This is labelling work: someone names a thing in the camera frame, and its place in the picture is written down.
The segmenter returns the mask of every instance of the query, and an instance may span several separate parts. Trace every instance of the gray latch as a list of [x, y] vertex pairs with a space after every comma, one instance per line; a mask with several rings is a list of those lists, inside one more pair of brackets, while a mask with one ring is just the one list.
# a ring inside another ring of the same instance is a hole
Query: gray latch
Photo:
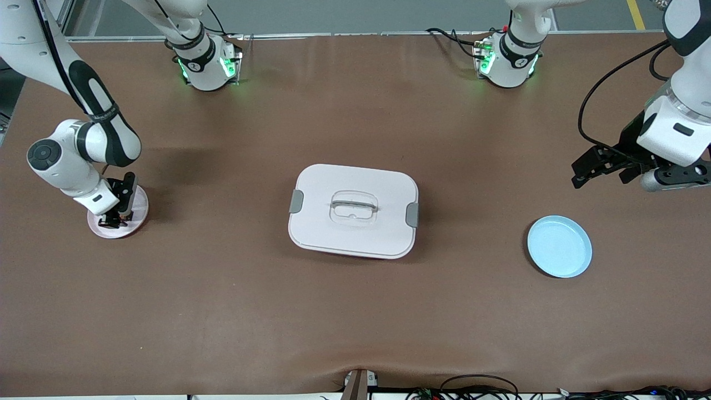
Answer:
[[410, 203], [405, 210], [405, 223], [413, 228], [417, 228], [419, 221], [419, 204]]
[[301, 211], [301, 206], [304, 205], [304, 193], [298, 189], [294, 189], [292, 193], [292, 203], [289, 205], [289, 214], [296, 214]]

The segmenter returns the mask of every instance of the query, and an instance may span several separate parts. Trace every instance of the brown tabletop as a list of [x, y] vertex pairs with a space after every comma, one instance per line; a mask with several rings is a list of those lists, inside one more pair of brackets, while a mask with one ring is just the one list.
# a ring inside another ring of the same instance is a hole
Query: brown tabletop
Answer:
[[[214, 93], [186, 87], [162, 43], [76, 45], [141, 136], [129, 169], [150, 219], [100, 239], [30, 170], [30, 144], [82, 115], [28, 82], [0, 149], [0, 395], [330, 391], [356, 367], [381, 385], [489, 373], [524, 391], [709, 386], [711, 191], [570, 183], [590, 146], [576, 130], [585, 93], [662, 38], [552, 36], [512, 90], [427, 36], [250, 43], [242, 84]], [[616, 142], [659, 85], [645, 61], [621, 71], [591, 101], [589, 134]], [[316, 163], [409, 174], [412, 252], [296, 247], [289, 200]], [[549, 214], [592, 240], [578, 278], [527, 260], [528, 227]]]

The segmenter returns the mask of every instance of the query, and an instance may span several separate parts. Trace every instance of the white robot link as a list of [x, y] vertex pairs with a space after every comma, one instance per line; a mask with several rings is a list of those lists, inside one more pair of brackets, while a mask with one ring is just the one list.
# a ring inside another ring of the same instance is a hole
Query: white robot link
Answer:
[[98, 226], [125, 231], [135, 194], [143, 193], [137, 179], [128, 173], [107, 180], [91, 163], [126, 167], [141, 154], [141, 141], [99, 75], [69, 46], [44, 0], [0, 0], [0, 57], [18, 73], [69, 94], [91, 120], [66, 120], [35, 142], [27, 154], [32, 170], [99, 216]]
[[166, 37], [183, 77], [195, 89], [217, 90], [240, 78], [242, 49], [208, 33], [198, 19], [207, 0], [123, 0]]
[[502, 88], [515, 88], [533, 73], [540, 47], [553, 22], [549, 10], [586, 0], [506, 0], [508, 28], [476, 43], [474, 65], [482, 78]]
[[620, 169], [624, 184], [641, 175], [646, 191], [711, 184], [711, 162], [702, 158], [711, 144], [711, 0], [656, 3], [668, 4], [663, 16], [667, 41], [630, 61], [670, 46], [683, 66], [622, 130], [618, 144], [591, 140], [596, 145], [572, 164], [576, 188]]

